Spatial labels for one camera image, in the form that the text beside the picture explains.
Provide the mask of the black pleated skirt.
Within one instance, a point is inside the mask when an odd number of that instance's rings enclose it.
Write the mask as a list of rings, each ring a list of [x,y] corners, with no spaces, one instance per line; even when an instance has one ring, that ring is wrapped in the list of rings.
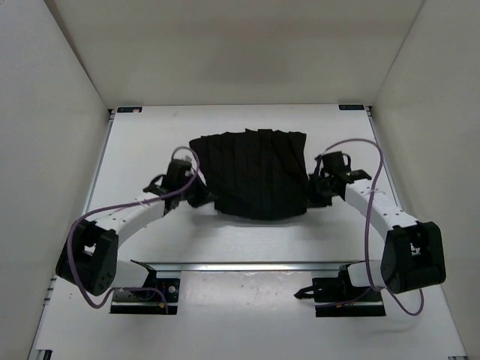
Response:
[[[255,221],[306,213],[306,133],[260,129],[192,139],[215,209]]]

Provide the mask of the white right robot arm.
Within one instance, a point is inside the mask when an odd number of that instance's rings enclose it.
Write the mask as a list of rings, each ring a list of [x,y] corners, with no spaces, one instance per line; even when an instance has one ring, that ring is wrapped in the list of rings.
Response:
[[[386,288],[400,294],[446,280],[446,265],[440,228],[432,221],[421,222],[374,187],[362,170],[343,175],[309,175],[309,196],[313,203],[330,206],[340,197],[374,228],[384,241],[382,259],[366,259],[348,265],[347,274],[336,282],[337,294],[353,300],[364,287]]]

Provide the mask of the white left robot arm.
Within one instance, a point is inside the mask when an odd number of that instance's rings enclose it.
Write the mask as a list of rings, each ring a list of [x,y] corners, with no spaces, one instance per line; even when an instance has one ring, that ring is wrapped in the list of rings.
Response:
[[[198,208],[215,200],[189,160],[173,159],[165,174],[153,178],[133,202],[90,211],[76,220],[55,267],[55,274],[84,294],[99,296],[113,287],[119,248],[131,236],[160,220],[185,201]]]

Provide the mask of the left corner label sticker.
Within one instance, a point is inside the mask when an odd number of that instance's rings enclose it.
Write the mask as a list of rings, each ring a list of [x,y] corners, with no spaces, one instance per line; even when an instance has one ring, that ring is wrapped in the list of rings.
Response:
[[[120,106],[117,108],[117,113],[141,113],[143,108],[141,106]]]

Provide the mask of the corner label sticker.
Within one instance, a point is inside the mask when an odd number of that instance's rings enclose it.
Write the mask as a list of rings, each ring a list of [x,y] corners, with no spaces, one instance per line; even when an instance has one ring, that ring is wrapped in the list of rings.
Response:
[[[141,106],[120,106],[117,108],[117,113],[141,113],[143,108]]]
[[[340,111],[364,111],[365,107],[361,104],[339,104]]]

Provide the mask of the right corner label sticker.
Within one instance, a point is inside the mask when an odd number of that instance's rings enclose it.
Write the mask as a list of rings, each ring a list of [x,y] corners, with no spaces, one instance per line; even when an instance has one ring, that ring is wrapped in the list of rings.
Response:
[[[340,111],[364,111],[365,107],[361,104],[339,104]]]

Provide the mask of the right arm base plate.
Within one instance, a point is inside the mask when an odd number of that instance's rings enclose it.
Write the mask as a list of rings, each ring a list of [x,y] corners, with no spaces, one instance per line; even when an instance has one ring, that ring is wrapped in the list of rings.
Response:
[[[384,317],[386,310],[379,292],[369,286],[354,287],[349,280],[315,277],[312,284],[294,294],[299,300],[313,299],[317,318]]]

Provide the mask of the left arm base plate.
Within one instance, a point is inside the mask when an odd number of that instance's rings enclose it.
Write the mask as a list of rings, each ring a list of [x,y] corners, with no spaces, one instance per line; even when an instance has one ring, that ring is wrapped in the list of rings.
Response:
[[[157,269],[131,260],[121,262],[112,287],[109,312],[129,315],[176,315],[179,308],[181,273]]]

